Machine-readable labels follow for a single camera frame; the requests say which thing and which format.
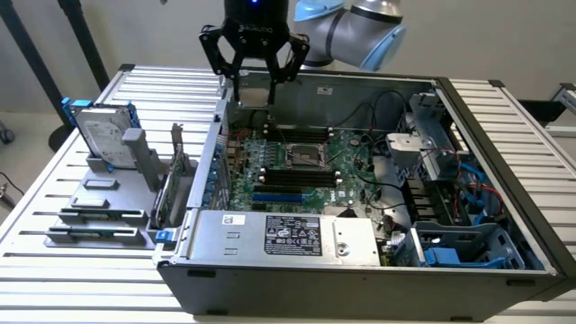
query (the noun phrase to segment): black pole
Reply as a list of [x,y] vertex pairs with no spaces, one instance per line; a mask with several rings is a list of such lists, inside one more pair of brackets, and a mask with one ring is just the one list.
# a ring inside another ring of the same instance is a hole
[[79,40],[82,51],[84,52],[100,91],[104,91],[110,83],[110,77],[104,64],[102,63],[99,49],[96,48],[87,20],[84,19],[84,14],[82,12],[80,0],[58,0],[58,3],[60,4],[68,17],[68,21],[71,22],[72,30],[76,39]]
[[36,79],[43,86],[46,95],[51,101],[54,106],[54,110],[56,111],[60,120],[64,125],[60,126],[52,133],[48,139],[48,145],[54,152],[62,147],[68,135],[72,133],[74,126],[68,121],[68,117],[63,111],[63,95],[60,94],[60,90],[56,86],[55,79],[52,78],[51,72],[44,64],[44,60],[38,52],[35,43],[30,38],[27,28],[22,23],[19,13],[15,10],[12,0],[0,0],[0,16],[7,24],[8,31],[15,39],[16,45],[20,48],[20,51],[27,58],[28,65],[35,72]]

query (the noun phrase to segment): white wall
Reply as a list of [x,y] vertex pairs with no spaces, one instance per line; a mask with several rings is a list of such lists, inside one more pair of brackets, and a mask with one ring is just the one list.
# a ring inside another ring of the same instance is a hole
[[[223,0],[83,0],[104,65],[207,67],[198,41],[223,20]],[[56,0],[15,0],[60,90],[99,89]],[[546,99],[576,82],[575,0],[403,0],[408,34],[384,72],[502,79],[518,97]],[[0,110],[51,111],[24,58],[0,24]]]

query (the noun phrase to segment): power supply label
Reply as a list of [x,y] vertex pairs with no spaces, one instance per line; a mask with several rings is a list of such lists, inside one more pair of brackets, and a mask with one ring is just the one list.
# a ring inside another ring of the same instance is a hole
[[320,218],[268,215],[264,251],[276,255],[323,256]]

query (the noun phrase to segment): floor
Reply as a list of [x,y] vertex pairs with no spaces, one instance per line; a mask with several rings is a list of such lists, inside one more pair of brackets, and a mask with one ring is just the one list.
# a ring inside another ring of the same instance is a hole
[[[63,123],[56,114],[39,113],[0,112],[0,120],[16,134],[15,142],[8,145],[0,143],[0,171],[27,191],[55,155],[48,147],[48,137]],[[22,198],[14,188],[8,189],[8,195],[16,201]],[[8,211],[0,208],[0,223],[7,216]]]

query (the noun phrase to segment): sticker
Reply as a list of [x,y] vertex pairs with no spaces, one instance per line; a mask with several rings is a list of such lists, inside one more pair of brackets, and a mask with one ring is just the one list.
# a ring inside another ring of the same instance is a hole
[[100,121],[84,122],[90,139],[95,144],[95,151],[100,158],[115,167],[135,167],[135,158],[130,148],[123,143],[123,132],[112,123]]
[[326,95],[326,96],[331,96],[334,93],[334,88],[328,87],[328,86],[319,86],[318,87],[318,92],[319,95]]
[[275,255],[323,256],[320,218],[267,216],[264,251]]
[[223,225],[244,225],[246,215],[224,215]]

